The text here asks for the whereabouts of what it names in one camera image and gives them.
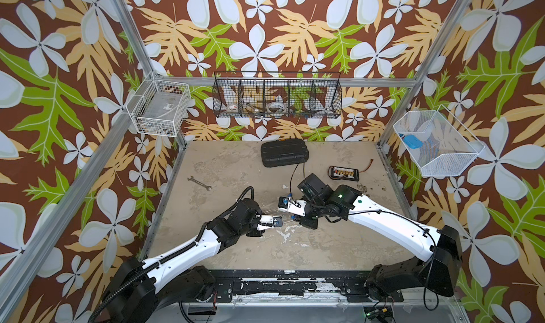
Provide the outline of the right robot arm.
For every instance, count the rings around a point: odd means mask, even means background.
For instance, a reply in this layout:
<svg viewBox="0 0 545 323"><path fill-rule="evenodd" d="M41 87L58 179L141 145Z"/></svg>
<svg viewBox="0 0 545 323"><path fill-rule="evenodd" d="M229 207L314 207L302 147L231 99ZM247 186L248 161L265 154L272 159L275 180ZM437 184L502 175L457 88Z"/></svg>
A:
<svg viewBox="0 0 545 323"><path fill-rule="evenodd" d="M374 300L392 298L400 290L421 287L437 297L452 297L461 271L461 237L454 227L441 229L409 219L373 201L348 185L330 188L311 174L298 185L302 199L280 197L278 209L296 222L317 229L319 219L349 221L394 241L413 256L392 265L378 264L370 271L365 288Z"/></svg>

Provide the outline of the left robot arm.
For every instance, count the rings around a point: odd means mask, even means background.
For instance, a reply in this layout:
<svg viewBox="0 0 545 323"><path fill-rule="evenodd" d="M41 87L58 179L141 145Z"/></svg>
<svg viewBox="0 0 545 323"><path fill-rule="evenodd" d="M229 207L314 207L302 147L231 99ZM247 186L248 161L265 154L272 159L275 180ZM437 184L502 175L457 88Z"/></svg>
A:
<svg viewBox="0 0 545 323"><path fill-rule="evenodd" d="M147 322L176 277L242 236L261 237L264 231L281 227L282 217L264 214L254 196L254 188L247 187L227 210L203 223L194 238L156 257L124 263L88 321L96 322L106 311L107 322Z"/></svg>

